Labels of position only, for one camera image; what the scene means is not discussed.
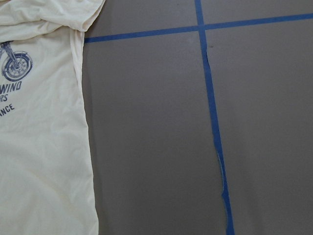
t-shirt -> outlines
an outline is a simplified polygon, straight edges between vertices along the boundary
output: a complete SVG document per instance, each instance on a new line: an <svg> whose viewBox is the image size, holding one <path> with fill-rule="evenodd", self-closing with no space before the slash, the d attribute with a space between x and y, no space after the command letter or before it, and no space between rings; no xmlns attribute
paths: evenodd
<svg viewBox="0 0 313 235"><path fill-rule="evenodd" d="M0 0L0 235L97 235L82 94L104 0Z"/></svg>

blue tape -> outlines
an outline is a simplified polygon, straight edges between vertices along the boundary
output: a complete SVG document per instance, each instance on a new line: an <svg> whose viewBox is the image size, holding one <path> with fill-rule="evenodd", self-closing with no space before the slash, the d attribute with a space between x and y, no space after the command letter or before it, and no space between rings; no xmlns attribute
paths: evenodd
<svg viewBox="0 0 313 235"><path fill-rule="evenodd" d="M204 25L201 0L195 0L195 5L196 5L198 25L199 26ZM222 180L223 180L222 198L224 200L225 210L226 210L226 215L227 215L226 235L235 235L233 217L231 213L231 206L230 206L230 200L229 200L229 194L228 194L228 185L227 185L226 170L225 170L225 165L224 165L221 134L220 134L219 121L217 117L216 103L215 103L215 97L214 97L211 68L209 65L208 57L207 57L207 42L206 42L206 34L205 34L204 28L199 30L199 37L200 37L200 44L201 44L202 61L203 61L204 76L205 76L206 89L207 89L207 98L209 102L209 110L210 110L210 116L211 116L211 125L212 125L214 145L215 145L218 157L219 157Z"/></svg>
<svg viewBox="0 0 313 235"><path fill-rule="evenodd" d="M129 38L150 37L150 36L166 35L166 34L174 34L174 33L195 32L195 31L199 31L199 30L203 30L203 29L204 30L210 30L210 29L219 29L219 28L241 27L241 26L256 25L256 24L270 24L270 23L278 23L278 22L300 21L300 20L313 19L313 13L310 13L310 14L293 15L293 16L280 16L280 17L262 18L262 19L246 20L246 21L234 21L234 22L225 22L225 23L204 24L202 12L199 12L199 10L200 9L198 7L196 7L197 20L198 20L199 25L187 26L187 27L178 27L178 28L159 29L159 30L151 30L151 31L142 31L142 32L135 32L135 33L123 33L123 34L115 34L115 35L99 36L99 37L91 37L91 38L86 38L85 43L105 42L105 41L129 39Z"/></svg>

motorcycle graphic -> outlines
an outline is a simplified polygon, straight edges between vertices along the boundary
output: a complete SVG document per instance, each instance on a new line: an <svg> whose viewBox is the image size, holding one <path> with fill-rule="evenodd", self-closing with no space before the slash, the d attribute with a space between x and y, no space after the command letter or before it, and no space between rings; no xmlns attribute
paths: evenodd
<svg viewBox="0 0 313 235"><path fill-rule="evenodd" d="M25 51L13 52L10 42L12 41L0 43L0 59L4 52L8 55L2 66L2 75L7 80L16 82L30 72L33 67L33 61Z"/></svg>

gray surface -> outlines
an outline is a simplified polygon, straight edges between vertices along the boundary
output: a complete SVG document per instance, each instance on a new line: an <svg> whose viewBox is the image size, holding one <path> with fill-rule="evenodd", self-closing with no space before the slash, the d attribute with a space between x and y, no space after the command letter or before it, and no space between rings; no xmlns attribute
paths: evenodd
<svg viewBox="0 0 313 235"><path fill-rule="evenodd" d="M194 1L107 0L86 37L197 24Z"/></svg>
<svg viewBox="0 0 313 235"><path fill-rule="evenodd" d="M86 44L101 235L224 235L197 32Z"/></svg>
<svg viewBox="0 0 313 235"><path fill-rule="evenodd" d="M203 0L206 24L313 12L311 0Z"/></svg>
<svg viewBox="0 0 313 235"><path fill-rule="evenodd" d="M236 234L313 234L313 21L207 37Z"/></svg>

shirt sleeve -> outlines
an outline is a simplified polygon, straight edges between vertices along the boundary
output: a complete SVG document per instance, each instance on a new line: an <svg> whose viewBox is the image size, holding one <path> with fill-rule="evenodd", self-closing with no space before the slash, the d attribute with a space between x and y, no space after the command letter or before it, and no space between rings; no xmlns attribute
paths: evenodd
<svg viewBox="0 0 313 235"><path fill-rule="evenodd" d="M105 0L11 0L0 7L0 25L49 21L82 32L99 15Z"/></svg>

